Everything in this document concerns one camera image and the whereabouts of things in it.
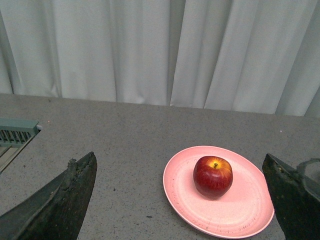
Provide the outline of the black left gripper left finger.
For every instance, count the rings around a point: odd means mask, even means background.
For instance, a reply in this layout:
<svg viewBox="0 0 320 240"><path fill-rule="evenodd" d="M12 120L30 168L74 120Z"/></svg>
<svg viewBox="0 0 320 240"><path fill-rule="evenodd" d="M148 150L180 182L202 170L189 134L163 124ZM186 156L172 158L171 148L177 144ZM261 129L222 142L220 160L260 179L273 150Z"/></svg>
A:
<svg viewBox="0 0 320 240"><path fill-rule="evenodd" d="M97 159L89 152L0 217L2 240L75 240L92 196Z"/></svg>

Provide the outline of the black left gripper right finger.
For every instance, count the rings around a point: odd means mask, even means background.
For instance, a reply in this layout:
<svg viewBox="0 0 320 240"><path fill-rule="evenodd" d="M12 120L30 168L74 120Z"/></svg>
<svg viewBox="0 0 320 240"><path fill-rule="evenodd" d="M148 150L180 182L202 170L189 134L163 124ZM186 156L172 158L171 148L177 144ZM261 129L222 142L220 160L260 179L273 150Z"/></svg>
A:
<svg viewBox="0 0 320 240"><path fill-rule="evenodd" d="M320 238L320 184L305 175L311 158L292 168L272 154L266 154L262 170L276 219L287 240Z"/></svg>

